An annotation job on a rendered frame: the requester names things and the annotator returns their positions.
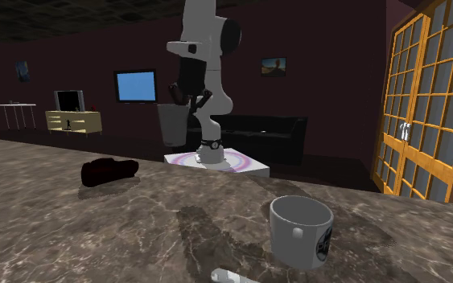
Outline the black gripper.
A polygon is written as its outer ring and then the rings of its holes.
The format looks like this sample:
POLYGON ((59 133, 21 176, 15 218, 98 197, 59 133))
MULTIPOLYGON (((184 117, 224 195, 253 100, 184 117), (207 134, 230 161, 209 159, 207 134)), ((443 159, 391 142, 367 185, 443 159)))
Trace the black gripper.
POLYGON ((212 92, 204 84, 206 67, 207 63, 203 60, 180 57, 178 84, 174 82, 168 85, 168 91, 176 105, 185 105, 186 96, 191 96, 190 114, 202 108, 212 97, 212 92))

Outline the grey tapered bin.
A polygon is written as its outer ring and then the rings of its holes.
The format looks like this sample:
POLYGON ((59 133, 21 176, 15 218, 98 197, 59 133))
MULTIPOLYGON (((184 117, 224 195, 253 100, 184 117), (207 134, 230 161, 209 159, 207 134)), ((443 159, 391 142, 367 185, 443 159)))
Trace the grey tapered bin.
POLYGON ((163 144, 169 147, 184 146, 189 108, 186 105, 158 104, 157 109, 163 144))

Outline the black sofa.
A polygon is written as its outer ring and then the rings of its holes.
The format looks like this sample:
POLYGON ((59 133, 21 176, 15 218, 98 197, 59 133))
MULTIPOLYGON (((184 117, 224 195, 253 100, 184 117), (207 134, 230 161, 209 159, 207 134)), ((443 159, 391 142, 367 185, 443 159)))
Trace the black sofa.
POLYGON ((298 165, 303 159, 306 117, 224 115, 220 124, 223 147, 260 162, 298 165))

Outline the white patterned robot stand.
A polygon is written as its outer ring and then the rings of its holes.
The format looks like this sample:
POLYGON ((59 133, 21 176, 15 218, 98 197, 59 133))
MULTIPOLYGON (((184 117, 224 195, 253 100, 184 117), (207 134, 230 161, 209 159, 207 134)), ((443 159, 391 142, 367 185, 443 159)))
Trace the white patterned robot stand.
POLYGON ((164 162, 180 166, 252 174, 267 178, 270 176, 270 168, 267 165, 233 148, 224 149, 224 161, 217 164, 198 163, 196 161, 196 152, 166 154, 164 156, 164 162))

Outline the pale wooden cabinet with television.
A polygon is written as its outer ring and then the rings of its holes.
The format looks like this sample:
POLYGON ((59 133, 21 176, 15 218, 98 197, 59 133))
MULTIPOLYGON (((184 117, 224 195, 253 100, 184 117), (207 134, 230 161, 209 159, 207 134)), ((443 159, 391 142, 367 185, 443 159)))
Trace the pale wooden cabinet with television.
POLYGON ((46 111, 49 132, 101 133, 101 114, 87 111, 84 106, 84 93, 81 90, 54 91, 56 110, 46 111))

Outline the dark red lumpy object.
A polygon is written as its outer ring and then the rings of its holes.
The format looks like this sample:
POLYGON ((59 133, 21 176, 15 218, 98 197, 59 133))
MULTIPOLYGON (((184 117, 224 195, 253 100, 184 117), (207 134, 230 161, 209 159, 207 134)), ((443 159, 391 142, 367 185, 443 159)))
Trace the dark red lumpy object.
POLYGON ((134 160, 115 161, 113 158, 98 158, 83 164, 81 182, 86 187, 95 187, 123 178, 132 178, 139 164, 134 160))

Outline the white side table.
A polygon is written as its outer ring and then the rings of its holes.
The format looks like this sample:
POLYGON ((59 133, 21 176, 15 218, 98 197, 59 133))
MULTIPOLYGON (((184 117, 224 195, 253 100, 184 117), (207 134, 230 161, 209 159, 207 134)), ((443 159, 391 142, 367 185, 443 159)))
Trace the white side table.
POLYGON ((22 116, 22 125, 23 125, 23 128, 26 129, 27 128, 27 123, 26 123, 26 118, 25 118, 24 111, 23 111, 23 109, 26 108, 26 107, 28 107, 30 109, 30 111, 31 111, 32 125, 33 125, 33 128, 36 129, 36 123, 35 123, 34 111, 33 111, 33 108, 35 107, 35 104, 11 102, 11 103, 8 103, 8 104, 0 104, 0 107, 3 107, 3 112, 4 112, 5 120, 6 120, 6 126, 7 126, 8 129, 10 129, 10 122, 8 120, 8 114, 7 114, 6 109, 7 108, 12 108, 14 110, 14 117, 15 117, 16 127, 17 127, 17 130, 20 130, 21 126, 19 124, 17 109, 20 109, 20 113, 21 113, 21 116, 22 116))

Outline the white mug with black print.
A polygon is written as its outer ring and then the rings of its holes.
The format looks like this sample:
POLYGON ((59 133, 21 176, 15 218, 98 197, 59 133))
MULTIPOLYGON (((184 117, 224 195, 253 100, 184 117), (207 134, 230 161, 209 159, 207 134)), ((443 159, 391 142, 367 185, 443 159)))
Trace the white mug with black print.
POLYGON ((271 250, 291 268, 322 266, 331 246, 334 214, 325 204, 308 197, 286 195, 270 204, 271 250))

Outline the white flat object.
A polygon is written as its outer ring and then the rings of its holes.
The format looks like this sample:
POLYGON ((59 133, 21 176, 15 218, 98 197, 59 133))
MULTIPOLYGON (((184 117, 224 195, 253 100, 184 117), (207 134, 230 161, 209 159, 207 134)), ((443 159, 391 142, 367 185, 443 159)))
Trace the white flat object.
POLYGON ((227 269, 217 268, 211 272, 213 283, 259 283, 227 269))

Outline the wooden door with glass panes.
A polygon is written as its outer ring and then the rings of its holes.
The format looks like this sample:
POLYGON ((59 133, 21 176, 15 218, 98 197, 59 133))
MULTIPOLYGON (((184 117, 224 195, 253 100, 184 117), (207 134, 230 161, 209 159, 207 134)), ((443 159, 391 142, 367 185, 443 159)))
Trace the wooden door with glass panes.
POLYGON ((453 0, 424 0, 392 31, 371 178, 453 203, 453 0))

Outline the wall screen with blue picture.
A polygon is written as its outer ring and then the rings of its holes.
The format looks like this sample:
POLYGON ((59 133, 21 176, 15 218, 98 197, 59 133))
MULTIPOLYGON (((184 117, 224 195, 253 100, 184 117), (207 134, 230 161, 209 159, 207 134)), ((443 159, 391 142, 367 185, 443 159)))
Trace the wall screen with blue picture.
POLYGON ((116 102, 156 104, 158 102, 156 70, 114 71, 116 102))

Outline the framed landscape wall picture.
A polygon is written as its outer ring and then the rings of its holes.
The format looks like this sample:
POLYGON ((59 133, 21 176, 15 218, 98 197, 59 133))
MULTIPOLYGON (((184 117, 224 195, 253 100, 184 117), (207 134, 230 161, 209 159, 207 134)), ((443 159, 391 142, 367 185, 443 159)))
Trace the framed landscape wall picture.
POLYGON ((285 77, 286 57, 262 59, 261 76, 263 77, 285 77))

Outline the dark blue wall picture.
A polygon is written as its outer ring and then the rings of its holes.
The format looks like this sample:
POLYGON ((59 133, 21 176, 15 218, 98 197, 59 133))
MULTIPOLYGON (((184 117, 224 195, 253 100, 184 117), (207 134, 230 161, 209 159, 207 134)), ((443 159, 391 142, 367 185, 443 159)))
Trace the dark blue wall picture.
POLYGON ((15 63, 15 70, 19 82, 26 83, 30 81, 30 74, 26 61, 18 61, 15 63))

